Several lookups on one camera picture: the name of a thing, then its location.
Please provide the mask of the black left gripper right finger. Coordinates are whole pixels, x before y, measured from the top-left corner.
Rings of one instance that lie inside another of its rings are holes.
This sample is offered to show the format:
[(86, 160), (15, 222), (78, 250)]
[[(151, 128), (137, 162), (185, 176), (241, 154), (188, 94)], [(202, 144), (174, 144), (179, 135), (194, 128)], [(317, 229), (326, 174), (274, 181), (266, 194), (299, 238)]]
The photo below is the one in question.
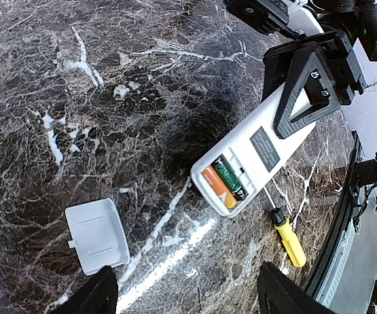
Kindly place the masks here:
[(284, 275), (273, 263), (263, 262), (257, 278), (260, 313), (334, 313)]

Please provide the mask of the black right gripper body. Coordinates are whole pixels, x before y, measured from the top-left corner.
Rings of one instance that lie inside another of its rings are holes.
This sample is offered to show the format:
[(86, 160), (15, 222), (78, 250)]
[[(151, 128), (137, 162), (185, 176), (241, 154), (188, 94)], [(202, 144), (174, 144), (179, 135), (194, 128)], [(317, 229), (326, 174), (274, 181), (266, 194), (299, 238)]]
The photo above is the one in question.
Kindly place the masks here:
[(351, 105), (355, 93), (362, 94), (364, 90), (363, 70), (353, 50), (353, 41), (344, 31), (313, 35), (309, 41), (315, 41), (322, 48), (340, 104)]

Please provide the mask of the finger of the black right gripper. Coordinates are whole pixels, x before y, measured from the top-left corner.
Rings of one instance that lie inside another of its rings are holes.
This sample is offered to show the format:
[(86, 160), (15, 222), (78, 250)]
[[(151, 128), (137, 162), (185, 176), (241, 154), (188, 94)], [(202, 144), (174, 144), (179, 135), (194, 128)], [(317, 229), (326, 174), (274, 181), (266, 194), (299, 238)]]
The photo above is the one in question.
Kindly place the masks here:
[(286, 81), (298, 41), (290, 41), (269, 49), (263, 58), (264, 88), (262, 101)]
[(334, 77), (322, 49), (307, 44), (294, 54), (283, 86), (273, 128), (286, 139), (340, 108)]

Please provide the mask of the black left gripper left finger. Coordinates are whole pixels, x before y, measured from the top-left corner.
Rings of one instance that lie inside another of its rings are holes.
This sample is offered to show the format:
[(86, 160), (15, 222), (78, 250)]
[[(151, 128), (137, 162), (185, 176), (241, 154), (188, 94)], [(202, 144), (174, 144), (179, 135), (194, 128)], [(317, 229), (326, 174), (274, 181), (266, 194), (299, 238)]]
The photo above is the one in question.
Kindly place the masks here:
[(116, 313), (118, 284), (111, 266), (104, 266), (51, 313)]

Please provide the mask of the white remote control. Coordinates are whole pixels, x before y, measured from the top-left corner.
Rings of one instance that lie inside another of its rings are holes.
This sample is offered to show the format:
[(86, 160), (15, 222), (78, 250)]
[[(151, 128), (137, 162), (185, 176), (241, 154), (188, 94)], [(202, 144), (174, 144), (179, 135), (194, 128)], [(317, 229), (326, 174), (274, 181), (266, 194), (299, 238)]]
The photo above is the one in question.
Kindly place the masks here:
[[(208, 204), (221, 216), (232, 218), (241, 213), (253, 198), (305, 141), (315, 123), (311, 123), (286, 139), (280, 139), (273, 121), (284, 86), (271, 93), (234, 129), (208, 150), (191, 168), (190, 176)], [(247, 197), (233, 210), (226, 208), (202, 175), (203, 170), (223, 155), (239, 178)]]

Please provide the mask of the grey battery cover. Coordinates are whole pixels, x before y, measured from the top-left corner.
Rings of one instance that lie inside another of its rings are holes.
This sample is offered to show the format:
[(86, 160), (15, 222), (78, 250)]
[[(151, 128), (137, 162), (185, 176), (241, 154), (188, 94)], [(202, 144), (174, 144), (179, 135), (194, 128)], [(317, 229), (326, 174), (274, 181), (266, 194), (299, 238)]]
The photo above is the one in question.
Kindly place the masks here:
[(76, 250), (85, 275), (91, 276), (104, 266), (115, 268), (130, 262), (128, 242), (112, 199), (68, 207), (65, 217), (71, 234), (68, 245)]

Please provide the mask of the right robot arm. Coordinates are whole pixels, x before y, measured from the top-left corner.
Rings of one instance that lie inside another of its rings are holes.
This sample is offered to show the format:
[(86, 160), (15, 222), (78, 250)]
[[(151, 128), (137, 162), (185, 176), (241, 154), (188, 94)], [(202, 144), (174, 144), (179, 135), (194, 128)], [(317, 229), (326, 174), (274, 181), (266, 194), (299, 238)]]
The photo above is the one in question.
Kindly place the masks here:
[(323, 32), (301, 36), (264, 55), (267, 98), (282, 87), (273, 128), (286, 139), (305, 126), (350, 105), (367, 87), (353, 51), (360, 41), (370, 61), (377, 61), (377, 4), (333, 1), (319, 19)]

